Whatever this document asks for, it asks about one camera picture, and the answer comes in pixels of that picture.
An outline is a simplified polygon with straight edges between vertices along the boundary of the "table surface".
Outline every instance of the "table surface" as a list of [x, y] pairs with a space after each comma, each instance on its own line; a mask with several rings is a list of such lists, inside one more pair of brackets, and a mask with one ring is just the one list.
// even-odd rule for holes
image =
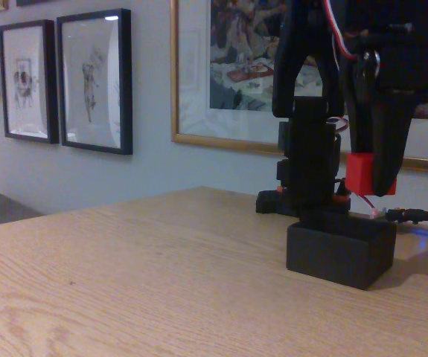
[[288, 271], [292, 222], [197, 188], [0, 225], [0, 357], [428, 356], [428, 229], [364, 292]]

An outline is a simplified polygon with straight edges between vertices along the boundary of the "black picture frame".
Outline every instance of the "black picture frame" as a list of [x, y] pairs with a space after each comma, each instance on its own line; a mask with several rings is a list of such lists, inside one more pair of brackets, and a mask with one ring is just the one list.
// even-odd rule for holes
[[41, 2], [49, 2], [52, 0], [17, 0], [17, 6], [27, 6], [33, 4], [40, 4]]
[[[119, 50], [119, 107], [121, 127], [121, 148], [103, 147], [93, 144], [84, 144], [67, 139], [66, 126], [66, 87], [63, 62], [63, 25], [68, 22], [80, 22], [106, 17], [118, 17], [118, 50]], [[60, 86], [60, 122], [62, 145], [78, 149], [88, 149], [97, 152], [107, 152], [118, 155], [132, 155], [132, 43], [131, 43], [131, 11], [114, 9], [64, 16], [57, 19], [58, 40], [58, 72]]]
[[[47, 138], [36, 136], [14, 134], [9, 130], [9, 117], [7, 107], [7, 76], [5, 74], [6, 64], [4, 57], [4, 32], [22, 28], [42, 28], [43, 35], [43, 60], [45, 75], [45, 102], [46, 102], [46, 129]], [[60, 135], [58, 130], [58, 93], [57, 93], [57, 61], [55, 47], [55, 22], [53, 20], [38, 20], [11, 25], [0, 26], [0, 65], [2, 98], [4, 102], [4, 128], [5, 137], [40, 143], [58, 144]]]

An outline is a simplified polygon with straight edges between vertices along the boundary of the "sketch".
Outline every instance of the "sketch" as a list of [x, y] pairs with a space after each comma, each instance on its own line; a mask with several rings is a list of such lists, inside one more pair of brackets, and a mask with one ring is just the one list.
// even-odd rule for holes
[[99, 75], [105, 62], [106, 55], [99, 48], [93, 47], [89, 61], [83, 63], [85, 105], [90, 123], [92, 122], [92, 112], [96, 106], [95, 87], [100, 87], [95, 80], [95, 75]]
[[15, 62], [16, 72], [13, 75], [13, 81], [15, 82], [16, 108], [31, 108], [33, 106], [33, 92], [35, 91], [31, 59], [21, 58]]
[[86, 111], [88, 112], [88, 121], [92, 122], [92, 110], [95, 108], [95, 86], [98, 88], [99, 85], [95, 82], [93, 77], [93, 71], [95, 67], [89, 63], [83, 64], [83, 78], [85, 81], [85, 104]]

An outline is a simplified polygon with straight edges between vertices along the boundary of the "red wire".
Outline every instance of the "red wire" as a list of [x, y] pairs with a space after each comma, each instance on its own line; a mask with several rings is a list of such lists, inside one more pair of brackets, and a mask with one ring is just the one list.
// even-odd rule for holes
[[339, 129], [336, 129], [336, 133], [340, 133], [340, 132], [344, 132], [345, 130], [347, 130], [349, 128], [349, 120], [343, 117], [331, 117], [328, 118], [328, 120], [330, 119], [337, 119], [342, 121], [345, 125], [341, 126]]
[[369, 207], [370, 207], [370, 208], [372, 208], [373, 210], [375, 210], [375, 209], [376, 209], [376, 207], [371, 203], [371, 201], [369, 201], [369, 200], [367, 199], [367, 197], [366, 197], [366, 196], [360, 196], [360, 198], [361, 198], [365, 203], [367, 203], [367, 204], [369, 205]]

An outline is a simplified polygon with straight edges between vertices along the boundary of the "black 3d-printed part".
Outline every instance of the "black 3d-printed part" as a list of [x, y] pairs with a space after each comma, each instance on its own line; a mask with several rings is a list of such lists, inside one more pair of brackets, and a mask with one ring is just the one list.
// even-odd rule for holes
[[[351, 210], [351, 200], [343, 203], [333, 203], [315, 207], [315, 210], [322, 210], [329, 213], [348, 214]], [[294, 209], [282, 197], [278, 191], [261, 191], [257, 196], [256, 202], [257, 213], [276, 213], [284, 216], [300, 217], [299, 209]]]
[[287, 268], [366, 290], [392, 266], [397, 227], [324, 212], [288, 228]]

